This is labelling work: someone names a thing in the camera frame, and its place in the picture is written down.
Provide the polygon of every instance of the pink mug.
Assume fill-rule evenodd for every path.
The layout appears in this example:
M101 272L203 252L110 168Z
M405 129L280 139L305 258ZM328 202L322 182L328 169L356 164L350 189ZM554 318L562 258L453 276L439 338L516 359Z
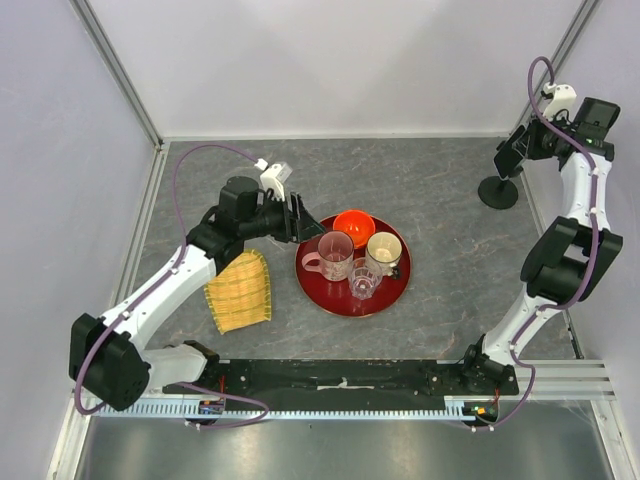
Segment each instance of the pink mug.
M317 261L318 265L309 265ZM339 282L349 275L353 261L353 240L344 232L325 233L318 242L318 251L302 257L302 267L322 274L330 282Z

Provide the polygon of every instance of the plate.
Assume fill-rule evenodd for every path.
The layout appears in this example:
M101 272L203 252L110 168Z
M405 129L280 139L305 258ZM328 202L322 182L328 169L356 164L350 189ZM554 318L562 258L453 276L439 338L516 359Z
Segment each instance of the plate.
M322 220L322 225L327 231L333 230L332 225L336 215ZM402 256L398 262L401 276L394 280L391 277L384 277L382 283L378 285L373 297L366 300L359 300L351 295L349 281L330 282L319 273L307 272L302 267L302 257L307 253L315 252L320 241L320 236L302 243L296 252L296 276L304 293L320 308L336 315L344 317L366 317L374 313L381 312L389 308L402 295L409 284L411 276L411 255L407 244L398 232L388 223L373 217L376 224L376 232L393 233L402 243ZM355 251L354 258L364 257L365 247Z

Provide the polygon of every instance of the wall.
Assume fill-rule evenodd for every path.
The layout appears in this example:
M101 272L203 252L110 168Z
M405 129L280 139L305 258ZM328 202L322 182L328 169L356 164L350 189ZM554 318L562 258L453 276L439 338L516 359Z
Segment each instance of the wall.
M164 136L503 134L580 0L92 0Z
M591 96L622 107L608 137L616 156L607 181L607 217L612 230L624 237L624 247L593 295L572 310L572 317L585 352L605 360L631 432L640 432L639 22L637 1L602 2L559 76L559 81L574 86L579 101ZM560 213L562 199L557 163L530 162L527 177L535 203L549 224ZM640 447L640 434L635 435Z
M121 273L152 146L66 0L0 15L0 471L45 477L71 323Z

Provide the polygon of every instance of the folded cloth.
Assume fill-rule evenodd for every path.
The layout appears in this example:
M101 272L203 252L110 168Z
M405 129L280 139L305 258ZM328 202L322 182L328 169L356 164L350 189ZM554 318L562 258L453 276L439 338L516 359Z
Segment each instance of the folded cloth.
M204 295L221 334L271 320L271 280L264 255L245 250L205 285Z

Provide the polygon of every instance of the black round base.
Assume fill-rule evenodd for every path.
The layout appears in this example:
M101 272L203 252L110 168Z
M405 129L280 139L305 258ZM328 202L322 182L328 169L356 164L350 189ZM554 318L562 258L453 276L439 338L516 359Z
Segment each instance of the black round base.
M511 180L487 177L478 187L478 196L485 205L497 210L513 207L518 201L518 189Z

